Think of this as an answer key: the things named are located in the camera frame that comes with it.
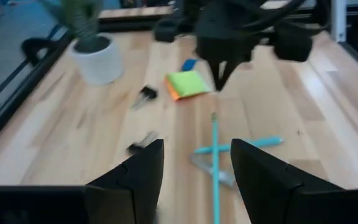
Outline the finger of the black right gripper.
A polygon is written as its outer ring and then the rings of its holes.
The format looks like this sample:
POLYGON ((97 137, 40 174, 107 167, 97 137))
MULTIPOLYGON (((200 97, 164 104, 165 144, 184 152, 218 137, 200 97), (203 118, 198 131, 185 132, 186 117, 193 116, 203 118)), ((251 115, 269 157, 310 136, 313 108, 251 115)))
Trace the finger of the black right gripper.
POLYGON ((226 66, 224 67, 223 75, 221 78, 221 89, 224 88, 226 82, 229 80, 232 72, 240 65, 244 59, 242 57, 228 58, 226 59, 226 66))
POLYGON ((219 62, 214 62, 212 60, 208 61, 209 68, 213 77, 213 82, 215 90, 220 90, 220 81, 219 81, 219 62))

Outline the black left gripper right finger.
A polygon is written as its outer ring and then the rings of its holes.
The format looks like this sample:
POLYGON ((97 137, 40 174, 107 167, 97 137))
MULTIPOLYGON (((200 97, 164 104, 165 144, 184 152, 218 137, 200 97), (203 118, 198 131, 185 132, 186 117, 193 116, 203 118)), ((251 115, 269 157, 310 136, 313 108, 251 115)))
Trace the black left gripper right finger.
POLYGON ((231 162, 236 184, 252 223, 286 223, 293 193, 340 190, 241 139, 231 141, 231 162))

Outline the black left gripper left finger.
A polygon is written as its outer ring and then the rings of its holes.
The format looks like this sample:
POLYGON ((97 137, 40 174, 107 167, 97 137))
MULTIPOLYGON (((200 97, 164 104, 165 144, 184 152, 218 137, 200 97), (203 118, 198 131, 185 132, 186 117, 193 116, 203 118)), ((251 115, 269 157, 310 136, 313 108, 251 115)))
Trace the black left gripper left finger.
POLYGON ((114 169, 86 184, 89 222, 153 223, 163 167, 164 141, 156 139, 114 169))

